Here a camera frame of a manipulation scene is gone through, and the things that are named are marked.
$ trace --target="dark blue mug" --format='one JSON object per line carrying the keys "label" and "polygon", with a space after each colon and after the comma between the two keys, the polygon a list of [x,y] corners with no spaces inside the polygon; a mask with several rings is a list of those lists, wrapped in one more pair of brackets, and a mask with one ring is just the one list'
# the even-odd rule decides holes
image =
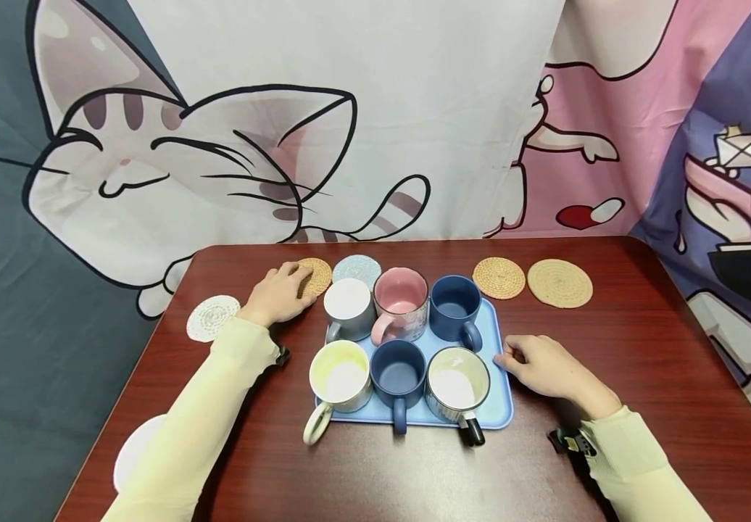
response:
{"label": "dark blue mug", "polygon": [[445,341],[462,342],[471,352],[482,350],[482,336],[474,325],[482,296],[474,281],[462,275],[446,275],[431,288],[431,316],[434,334]]}
{"label": "dark blue mug", "polygon": [[370,379],[375,394],[393,408],[393,432],[407,433],[407,409],[425,394],[425,356],[410,341],[394,339],[375,348]]}

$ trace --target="gray fabric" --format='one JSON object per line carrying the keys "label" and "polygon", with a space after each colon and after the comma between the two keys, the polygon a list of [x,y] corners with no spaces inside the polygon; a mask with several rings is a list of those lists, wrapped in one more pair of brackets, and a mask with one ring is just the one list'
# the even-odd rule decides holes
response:
{"label": "gray fabric", "polygon": [[[161,71],[126,2],[93,0]],[[0,0],[0,157],[47,142],[26,0]],[[0,163],[0,521],[50,521],[152,331],[137,291],[103,281],[25,211],[28,169]]]}

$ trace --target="pink mug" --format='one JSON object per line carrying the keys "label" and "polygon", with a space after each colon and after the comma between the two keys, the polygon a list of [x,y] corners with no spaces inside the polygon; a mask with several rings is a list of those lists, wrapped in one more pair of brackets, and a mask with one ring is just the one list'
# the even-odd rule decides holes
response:
{"label": "pink mug", "polygon": [[370,332],[376,346],[391,339],[415,341],[427,326],[428,286],[409,268],[391,268],[375,280],[375,308],[379,318]]}

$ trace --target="round coaster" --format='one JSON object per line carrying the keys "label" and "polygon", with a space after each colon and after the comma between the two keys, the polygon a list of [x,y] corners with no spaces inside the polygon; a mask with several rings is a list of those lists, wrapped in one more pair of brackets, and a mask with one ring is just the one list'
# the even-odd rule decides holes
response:
{"label": "round coaster", "polygon": [[520,266],[504,257],[487,257],[482,260],[474,267],[471,279],[482,293],[495,299],[512,299],[527,284]]}
{"label": "round coaster", "polygon": [[589,275],[561,259],[535,263],[529,269],[527,281],[537,300],[556,308],[583,307],[593,297]]}
{"label": "round coaster", "polygon": [[187,335],[199,342],[211,342],[222,330],[224,322],[239,310],[239,301],[231,296],[206,298],[190,314]]}
{"label": "round coaster", "polygon": [[129,435],[129,438],[123,443],[123,447],[121,447],[120,452],[117,454],[115,469],[112,475],[112,481],[117,493],[121,492],[123,484],[126,484],[126,479],[129,477],[129,473],[132,473],[135,464],[138,463],[141,451],[144,451],[146,444],[149,443],[158,428],[161,428],[161,425],[165,423],[166,417],[167,414],[165,413],[150,418],[147,422],[141,424],[132,435]]}
{"label": "round coaster", "polygon": [[341,279],[357,279],[363,281],[364,284],[372,291],[376,285],[376,279],[381,275],[381,265],[377,260],[369,256],[361,256],[361,254],[354,254],[354,256],[345,257],[339,260],[335,265],[335,270],[332,270],[332,282],[336,283]]}
{"label": "round coaster", "polygon": [[298,297],[320,296],[332,282],[332,268],[325,260],[308,257],[297,262],[298,265],[311,266],[312,273],[300,284]]}

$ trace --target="cat ear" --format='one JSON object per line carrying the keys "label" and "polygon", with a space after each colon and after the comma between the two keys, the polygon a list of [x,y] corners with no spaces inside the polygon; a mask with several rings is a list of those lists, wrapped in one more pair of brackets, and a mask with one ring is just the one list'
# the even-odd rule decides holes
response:
{"label": "cat ear", "polygon": [[48,131],[72,106],[106,88],[137,88],[179,100],[133,45],[78,0],[38,0],[28,31],[33,72]]}
{"label": "cat ear", "polygon": [[248,138],[309,199],[341,164],[354,132],[357,103],[352,94],[306,88],[240,89],[203,101],[193,116],[223,117]]}

